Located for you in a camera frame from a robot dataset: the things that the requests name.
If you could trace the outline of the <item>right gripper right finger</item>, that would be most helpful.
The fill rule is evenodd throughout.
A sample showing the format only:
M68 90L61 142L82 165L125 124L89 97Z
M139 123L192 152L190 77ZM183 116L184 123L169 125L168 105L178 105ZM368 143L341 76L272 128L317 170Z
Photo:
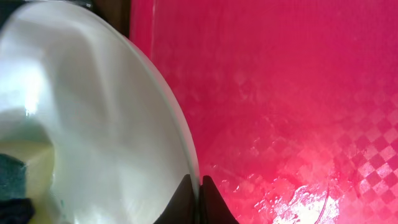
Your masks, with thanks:
M200 224L239 224L209 175L200 186Z

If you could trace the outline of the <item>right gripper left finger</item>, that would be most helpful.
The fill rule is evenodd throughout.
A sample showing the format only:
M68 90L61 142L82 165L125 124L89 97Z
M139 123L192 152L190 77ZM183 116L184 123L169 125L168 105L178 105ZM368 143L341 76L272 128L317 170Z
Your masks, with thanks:
M195 207L192 181L187 174L154 224L194 224Z

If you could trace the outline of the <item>green yellow sponge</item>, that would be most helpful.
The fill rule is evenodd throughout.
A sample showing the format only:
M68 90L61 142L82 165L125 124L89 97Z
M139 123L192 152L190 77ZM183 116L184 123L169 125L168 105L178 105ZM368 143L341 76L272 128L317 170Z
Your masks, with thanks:
M51 223L47 200L54 149L32 141L1 143L1 223Z

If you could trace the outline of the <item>white plate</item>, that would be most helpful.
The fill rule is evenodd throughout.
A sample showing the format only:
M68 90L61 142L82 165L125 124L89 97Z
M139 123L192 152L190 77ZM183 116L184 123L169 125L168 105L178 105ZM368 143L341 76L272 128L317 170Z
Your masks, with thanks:
M54 149L51 223L154 223L190 175L192 136L153 63L93 12L24 3L1 27L1 142Z

